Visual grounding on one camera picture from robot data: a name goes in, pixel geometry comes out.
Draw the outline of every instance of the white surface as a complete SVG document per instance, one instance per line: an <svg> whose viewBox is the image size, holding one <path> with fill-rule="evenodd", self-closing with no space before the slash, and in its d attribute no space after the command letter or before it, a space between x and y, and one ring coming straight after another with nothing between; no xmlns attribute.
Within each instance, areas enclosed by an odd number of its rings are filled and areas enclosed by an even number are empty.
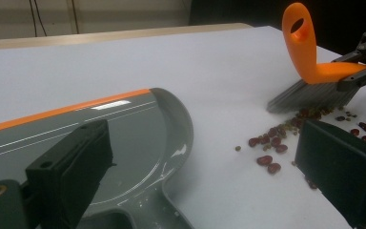
<svg viewBox="0 0 366 229"><path fill-rule="evenodd" d="M318 55L320 61L336 57L323 50ZM282 165L274 176L255 163L266 153L247 146L250 137L293 115L265 108L298 79L281 32L272 28L0 50L0 122L164 88L193 119L192 154L167 190L195 228L350 228L291 165L295 136L286 140L288 153L269 153ZM348 109L366 119L366 87Z"/></svg>

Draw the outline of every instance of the brush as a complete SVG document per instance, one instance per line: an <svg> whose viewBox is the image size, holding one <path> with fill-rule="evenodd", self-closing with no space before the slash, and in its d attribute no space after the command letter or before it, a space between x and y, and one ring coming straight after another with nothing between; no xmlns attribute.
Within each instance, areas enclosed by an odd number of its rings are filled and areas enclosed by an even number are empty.
<svg viewBox="0 0 366 229"><path fill-rule="evenodd" d="M337 83L350 75L362 73L366 65L349 62L316 64L314 25L308 9L301 3L293 3L284 11L282 31L289 55L302 79L271 100L267 111L286 113L302 108L347 105L359 87L340 91Z"/></svg>

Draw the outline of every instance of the dustpan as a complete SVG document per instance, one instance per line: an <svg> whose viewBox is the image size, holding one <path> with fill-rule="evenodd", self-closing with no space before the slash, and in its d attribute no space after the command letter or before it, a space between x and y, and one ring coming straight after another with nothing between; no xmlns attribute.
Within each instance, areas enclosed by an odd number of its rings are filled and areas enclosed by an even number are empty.
<svg viewBox="0 0 366 229"><path fill-rule="evenodd" d="M164 192L190 154L193 124L178 98L162 89L0 124L0 180L26 181L29 164L75 128L99 119L109 125L114 166L77 228L193 228Z"/></svg>

